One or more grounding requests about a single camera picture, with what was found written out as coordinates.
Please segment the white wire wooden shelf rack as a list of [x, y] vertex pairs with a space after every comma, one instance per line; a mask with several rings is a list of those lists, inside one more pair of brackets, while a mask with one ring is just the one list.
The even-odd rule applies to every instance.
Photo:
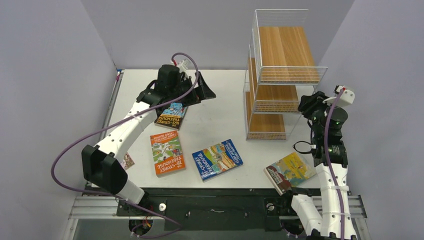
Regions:
[[287, 140], [301, 117], [301, 97], [327, 71], [315, 63], [307, 16], [307, 9], [254, 11], [243, 87], [247, 140]]

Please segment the yellow Brideshead Revisited book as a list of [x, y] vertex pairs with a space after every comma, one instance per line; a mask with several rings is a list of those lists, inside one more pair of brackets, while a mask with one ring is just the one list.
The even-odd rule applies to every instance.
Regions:
[[280, 196], [317, 174], [315, 168], [297, 152], [266, 166], [263, 172]]

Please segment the blue 91-storey treehouse book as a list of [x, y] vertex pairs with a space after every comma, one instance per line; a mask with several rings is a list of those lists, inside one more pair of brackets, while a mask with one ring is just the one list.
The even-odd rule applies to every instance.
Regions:
[[192, 157], [203, 182], [244, 164], [231, 139], [196, 151]]

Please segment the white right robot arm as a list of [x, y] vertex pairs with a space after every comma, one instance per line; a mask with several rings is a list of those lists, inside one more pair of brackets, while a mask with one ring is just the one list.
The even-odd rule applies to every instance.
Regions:
[[341, 132], [348, 119], [341, 107], [342, 98], [347, 96], [349, 105], [355, 96], [344, 86], [338, 86], [334, 93], [334, 97], [321, 91], [304, 95], [298, 107], [312, 133], [310, 153], [319, 179], [322, 209], [316, 208], [309, 190], [299, 187], [282, 199], [282, 207], [289, 214], [297, 214], [308, 240], [358, 239], [349, 208], [348, 158]]

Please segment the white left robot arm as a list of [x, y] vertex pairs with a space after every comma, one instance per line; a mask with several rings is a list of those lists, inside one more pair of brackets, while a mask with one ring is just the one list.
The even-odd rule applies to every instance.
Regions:
[[202, 100], [214, 99], [200, 71], [195, 80], [182, 67], [162, 65], [157, 78], [141, 91], [126, 117], [96, 145], [86, 145], [81, 151], [85, 180], [129, 203], [136, 215], [149, 209], [145, 191], [133, 183], [121, 165], [124, 155], [139, 135], [152, 124], [171, 103], [188, 107]]

